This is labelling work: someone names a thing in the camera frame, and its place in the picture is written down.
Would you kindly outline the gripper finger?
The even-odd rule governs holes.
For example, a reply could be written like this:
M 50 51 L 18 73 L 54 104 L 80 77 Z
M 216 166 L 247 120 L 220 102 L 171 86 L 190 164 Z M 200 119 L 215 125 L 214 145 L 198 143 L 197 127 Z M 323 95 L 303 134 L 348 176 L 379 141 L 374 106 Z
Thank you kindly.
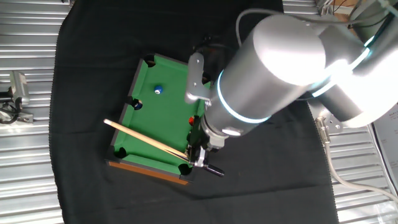
M 194 154 L 195 158 L 193 160 L 193 165 L 195 167 L 203 168 L 203 167 L 207 167 L 208 166 L 208 163 L 207 163 L 207 160 L 206 160 L 206 153 L 207 153 L 207 151 L 204 148 L 202 148 L 202 147 L 199 147 L 196 150 L 196 152 Z
M 187 156 L 189 164 L 194 164 L 195 163 L 195 158 L 194 156 L 194 150 L 192 149 L 191 146 L 187 146 L 185 148 L 185 155 Z

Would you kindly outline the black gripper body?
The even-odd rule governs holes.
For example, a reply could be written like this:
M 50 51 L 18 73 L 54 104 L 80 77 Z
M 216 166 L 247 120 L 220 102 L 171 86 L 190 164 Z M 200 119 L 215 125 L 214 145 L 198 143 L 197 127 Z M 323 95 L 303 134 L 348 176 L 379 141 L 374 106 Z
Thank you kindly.
M 188 153 L 194 153 L 201 147 L 208 148 L 208 135 L 204 132 L 201 123 L 195 123 L 190 130 L 188 136 Z

